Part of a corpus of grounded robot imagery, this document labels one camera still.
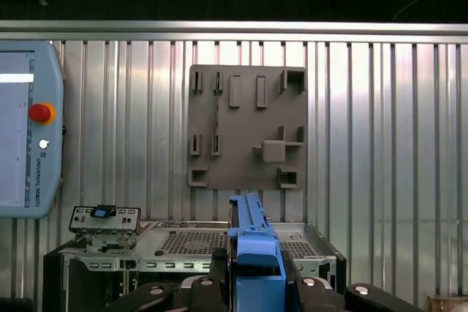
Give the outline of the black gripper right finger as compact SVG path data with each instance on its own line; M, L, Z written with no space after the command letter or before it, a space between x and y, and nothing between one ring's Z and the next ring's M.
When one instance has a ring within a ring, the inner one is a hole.
M420 309L370 284L351 284L339 294L314 277L301 277L290 256L283 257L287 311L395 311Z

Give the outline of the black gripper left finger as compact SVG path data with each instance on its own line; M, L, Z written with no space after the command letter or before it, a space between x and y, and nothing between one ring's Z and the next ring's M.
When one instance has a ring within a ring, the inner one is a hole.
M109 304L109 311L226 311L229 283L226 282L227 250L217 248L211 255L207 275L195 275L180 286L162 282L146 283Z

